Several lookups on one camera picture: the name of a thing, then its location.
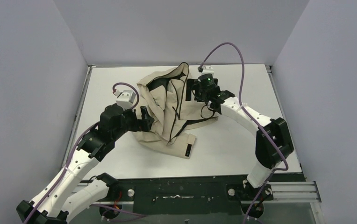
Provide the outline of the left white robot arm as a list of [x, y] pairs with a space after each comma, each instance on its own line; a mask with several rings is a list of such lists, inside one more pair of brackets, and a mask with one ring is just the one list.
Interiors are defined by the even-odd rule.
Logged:
[[149, 132], [154, 119], [146, 106], [135, 109], [109, 105], [99, 122], [85, 130], [70, 151], [68, 162], [55, 178], [31, 200], [23, 200], [16, 211], [24, 224], [68, 224], [76, 215], [94, 202], [118, 195], [118, 181], [102, 173], [84, 189], [74, 189], [104, 157], [114, 149], [116, 141], [126, 132]]

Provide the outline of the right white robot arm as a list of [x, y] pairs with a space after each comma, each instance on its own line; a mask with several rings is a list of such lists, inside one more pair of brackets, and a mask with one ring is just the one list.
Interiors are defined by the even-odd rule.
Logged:
[[221, 90], [212, 74], [202, 74], [187, 80], [186, 91], [198, 102], [205, 103], [213, 112], [231, 118], [256, 138], [256, 162], [247, 175], [243, 193], [255, 199], [262, 193], [262, 185], [283, 163], [288, 170], [287, 158], [294, 151], [287, 122], [279, 117], [270, 118], [245, 105], [228, 90]]

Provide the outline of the beige jacket with black lining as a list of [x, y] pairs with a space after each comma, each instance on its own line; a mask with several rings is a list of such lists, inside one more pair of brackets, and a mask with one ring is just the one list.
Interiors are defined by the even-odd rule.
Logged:
[[196, 136], [186, 131], [218, 119], [218, 114], [187, 91], [191, 78], [190, 66], [181, 63], [166, 71], [155, 71], [137, 83], [140, 91], [137, 108], [145, 106], [154, 119], [149, 132], [133, 133], [139, 144], [163, 154], [190, 158]]

